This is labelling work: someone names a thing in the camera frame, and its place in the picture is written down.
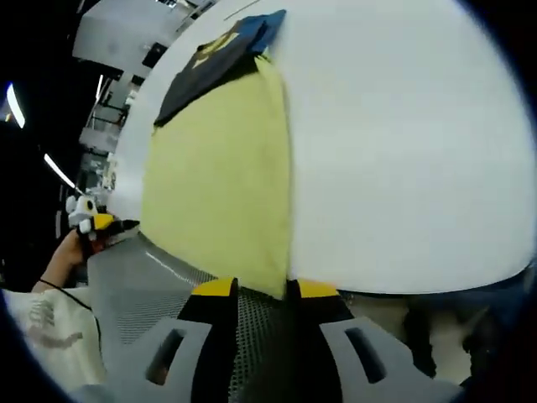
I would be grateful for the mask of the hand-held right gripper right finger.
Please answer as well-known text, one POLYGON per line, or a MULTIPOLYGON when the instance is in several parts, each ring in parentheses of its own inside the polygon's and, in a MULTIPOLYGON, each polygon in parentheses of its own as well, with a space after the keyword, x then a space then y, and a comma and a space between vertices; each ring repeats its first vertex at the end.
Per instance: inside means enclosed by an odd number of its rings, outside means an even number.
POLYGON ((294 382, 300 402, 452 402, 458 385, 419 371, 410 350, 337 289, 312 280, 287 284, 294 382))

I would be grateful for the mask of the person's left hand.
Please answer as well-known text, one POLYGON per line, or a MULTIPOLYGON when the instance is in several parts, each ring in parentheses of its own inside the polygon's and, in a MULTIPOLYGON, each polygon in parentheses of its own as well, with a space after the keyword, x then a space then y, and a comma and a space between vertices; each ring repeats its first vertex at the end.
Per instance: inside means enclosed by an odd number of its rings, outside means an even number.
POLYGON ((71 271, 84 261, 81 241, 76 230, 71 230, 54 251, 41 279, 62 286, 71 271))

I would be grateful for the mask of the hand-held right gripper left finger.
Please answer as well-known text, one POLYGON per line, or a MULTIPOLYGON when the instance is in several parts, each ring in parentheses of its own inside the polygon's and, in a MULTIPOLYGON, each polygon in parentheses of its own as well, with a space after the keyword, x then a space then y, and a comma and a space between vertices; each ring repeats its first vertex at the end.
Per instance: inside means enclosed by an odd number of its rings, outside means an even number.
POLYGON ((194 288, 176 317, 159 319, 116 356, 75 402, 225 402, 237 352, 237 282, 194 288))

